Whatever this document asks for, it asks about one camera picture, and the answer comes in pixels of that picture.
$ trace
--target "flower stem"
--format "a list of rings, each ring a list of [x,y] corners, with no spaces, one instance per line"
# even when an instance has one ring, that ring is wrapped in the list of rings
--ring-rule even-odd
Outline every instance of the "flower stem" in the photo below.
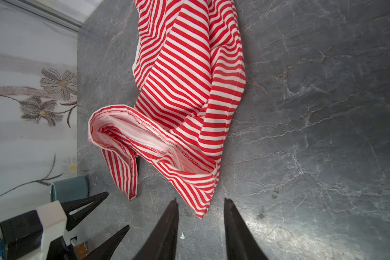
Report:
[[[17,99],[14,99],[14,98],[12,98],[12,97],[10,97],[10,96],[5,96],[5,95],[1,95],[1,94],[0,94],[0,96],[7,97],[7,98],[10,98],[10,99],[12,99],[12,100],[16,100],[17,102],[19,102],[19,103],[20,103],[20,101],[19,101],[19,100],[17,100]]]
[[[52,170],[54,169],[56,158],[57,158],[57,154],[54,154],[54,161],[52,162],[51,170],[50,170],[49,173],[45,176],[45,178],[42,178],[42,179],[39,179],[39,180],[32,180],[32,181],[26,182],[26,183],[24,183],[24,184],[20,184],[20,185],[14,187],[13,189],[10,189],[10,190],[6,191],[5,193],[1,194],[0,197],[3,196],[3,195],[5,195],[5,194],[7,194],[7,193],[9,193],[9,192],[12,191],[12,190],[15,190],[15,189],[21,187],[21,186],[24,186],[24,185],[26,185],[26,184],[32,184],[32,183],[35,183],[35,182],[36,182],[36,183],[39,183],[39,184],[42,184],[42,185],[45,185],[45,186],[50,186],[51,184],[50,184],[50,183],[47,183],[46,180],[53,180],[53,179],[56,179],[56,178],[62,176],[62,174],[58,174],[58,175],[56,175],[56,176],[54,176],[54,177],[49,178],[49,175],[51,174]]]
[[[64,112],[55,112],[55,114],[63,114],[63,113],[66,113],[66,112],[68,112],[69,110],[72,110],[74,107],[76,107],[76,105],[73,106],[73,107],[71,107],[71,108],[68,109],[67,111],[64,111]]]
[[[62,106],[72,106],[72,105],[76,105],[76,101],[72,102],[72,103],[61,103]]]
[[[72,113],[72,111],[73,111],[73,109],[74,109],[75,107],[71,107],[71,109],[69,110],[68,116],[67,116],[67,124],[68,124],[68,127],[69,127],[69,128],[71,128],[71,125],[69,124],[69,119],[70,119],[71,113]]]

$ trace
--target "gray marble countertop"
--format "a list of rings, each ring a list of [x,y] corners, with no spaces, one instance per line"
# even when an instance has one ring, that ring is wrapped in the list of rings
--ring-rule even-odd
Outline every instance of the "gray marble countertop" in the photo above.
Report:
[[[110,193],[79,226],[90,249],[130,225],[112,259],[133,258],[176,197],[176,259],[226,259],[227,197],[271,260],[390,259],[390,0],[235,2],[247,85],[202,220],[145,161],[127,200],[87,140],[92,112],[138,96],[133,1],[104,0],[80,30],[78,174]]]

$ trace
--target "floral wallpaper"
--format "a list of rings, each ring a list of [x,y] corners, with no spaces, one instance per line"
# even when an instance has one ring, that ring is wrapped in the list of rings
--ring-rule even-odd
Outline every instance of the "floral wallpaper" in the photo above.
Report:
[[[0,222],[75,177],[77,34],[0,1]]]
[[[30,121],[35,124],[39,124],[41,121],[47,122],[49,127],[54,127],[56,124],[59,124],[63,121],[64,116],[66,115],[66,123],[69,128],[71,125],[69,119],[71,114],[77,106],[76,101],[76,92],[77,92],[77,76],[75,73],[65,70],[61,74],[53,68],[48,70],[42,69],[42,75],[44,77],[40,80],[40,86],[43,88],[43,91],[52,94],[52,97],[56,97],[59,100],[69,101],[74,98],[75,101],[71,102],[58,102],[56,99],[43,101],[43,98],[49,98],[48,95],[43,95],[44,92],[38,92],[35,88],[26,88],[25,86],[21,87],[0,87],[0,97],[9,98],[19,103],[19,108],[21,112],[21,118]],[[25,99],[17,99],[12,96],[18,96],[18,94],[30,95]],[[64,111],[56,111],[57,105],[68,107]],[[51,182],[63,175],[66,176],[75,176],[76,175],[76,157],[67,157],[63,162],[61,173],[53,175],[52,172],[55,167],[57,155],[54,154],[52,164],[50,165],[49,172],[40,179],[29,180],[24,183],[21,183],[5,192],[0,194],[0,197],[18,189],[25,185],[31,184],[40,184],[44,186],[50,186]]]
[[[76,85],[76,74],[72,73],[69,70],[65,70],[63,75],[55,69],[42,69],[42,75],[44,76],[40,80],[40,86],[49,94],[60,95],[63,100],[69,100],[71,98],[71,94],[76,95],[77,85]],[[56,112],[55,107],[57,105],[56,100],[49,100],[42,102],[41,97],[38,96],[36,89],[31,88],[31,93],[29,93],[29,89],[26,89],[25,94],[31,94],[30,97],[24,100],[17,100],[13,97],[10,97],[12,93],[20,93],[15,91],[15,88],[12,89],[3,89],[3,93],[0,94],[2,97],[6,97],[12,99],[20,104],[20,111],[23,113],[21,118],[27,121],[33,121],[35,123],[39,123],[41,119],[44,119],[48,122],[50,127],[54,127],[57,122],[62,122],[63,115],[67,113],[67,124],[68,127],[71,128],[69,124],[69,119],[71,117],[71,113],[74,108],[76,108],[77,103],[69,102],[69,103],[60,103],[62,106],[69,107],[68,110],[62,112]]]

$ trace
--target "striped fabric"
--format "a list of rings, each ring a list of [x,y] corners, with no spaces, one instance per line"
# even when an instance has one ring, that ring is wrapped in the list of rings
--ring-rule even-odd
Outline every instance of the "striped fabric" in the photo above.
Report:
[[[202,218],[219,179],[224,140],[245,86],[232,0],[135,0],[140,14],[135,107],[93,113],[88,138],[115,184],[137,193],[136,156],[163,174]]]

